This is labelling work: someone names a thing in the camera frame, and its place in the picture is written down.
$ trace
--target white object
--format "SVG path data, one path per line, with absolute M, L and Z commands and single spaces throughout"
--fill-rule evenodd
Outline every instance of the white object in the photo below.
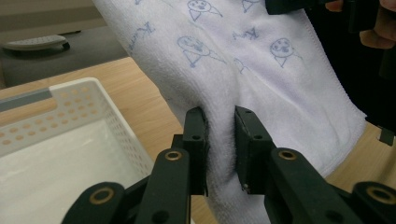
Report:
M 63 45 L 65 49 L 70 48 L 64 36 L 48 35 L 38 38 L 8 42 L 3 45 L 3 48 L 26 51 L 26 50 L 49 49 L 60 45 Z
M 49 88 L 57 108 L 0 128 L 0 223 L 61 223 L 88 187 L 128 188 L 153 162 L 94 78 Z
M 303 10 L 270 16 L 263 0 L 93 2 L 180 122 L 193 107 L 205 111 L 208 201 L 220 223 L 269 222 L 263 197 L 242 191 L 234 170 L 236 105 L 322 175 L 364 130 Z

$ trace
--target plastic basket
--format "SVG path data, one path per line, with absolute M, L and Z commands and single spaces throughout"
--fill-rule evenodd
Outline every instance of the plastic basket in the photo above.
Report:
M 153 162 L 95 78 L 0 101 L 0 111 L 52 97 L 50 112 L 0 128 L 0 223 L 61 223 L 86 188 L 125 188 Z

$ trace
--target white towel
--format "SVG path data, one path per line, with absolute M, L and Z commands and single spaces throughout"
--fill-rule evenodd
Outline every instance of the white towel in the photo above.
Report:
M 269 16 L 263 0 L 93 0 L 180 122 L 208 119 L 208 202 L 220 223 L 268 223 L 262 196 L 234 170 L 233 112 L 253 110 L 278 147 L 328 175 L 354 147 L 365 115 L 349 100 L 301 11 Z

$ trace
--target table surface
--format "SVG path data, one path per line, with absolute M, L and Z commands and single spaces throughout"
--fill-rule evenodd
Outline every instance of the table surface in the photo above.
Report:
M 183 133 L 158 89 L 131 58 L 4 89 L 0 91 L 0 99 L 83 77 L 100 80 L 152 159 L 155 160 L 159 152 L 171 146 L 174 134 Z M 0 126 L 51 109 L 47 103 L 29 106 L 28 110 L 0 113 Z M 379 142 L 379 134 L 380 129 L 367 123 L 358 144 L 327 177 L 328 182 L 347 191 L 361 181 L 375 181 L 396 189 L 396 146 L 389 147 Z M 198 224 L 217 223 L 201 196 L 192 197 L 191 215 Z

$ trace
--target human finger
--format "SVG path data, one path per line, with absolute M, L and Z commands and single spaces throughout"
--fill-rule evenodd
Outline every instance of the human finger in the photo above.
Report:
M 364 46 L 374 49 L 391 49 L 395 46 L 395 41 L 386 39 L 378 35 L 374 30 L 360 32 L 361 43 Z
M 379 0 L 379 3 L 387 10 L 396 12 L 396 0 Z
M 341 12 L 343 10 L 344 0 L 336 0 L 326 3 L 326 8 L 332 12 Z
M 386 39 L 396 41 L 396 20 L 390 16 L 390 11 L 380 8 L 375 23 L 375 32 Z

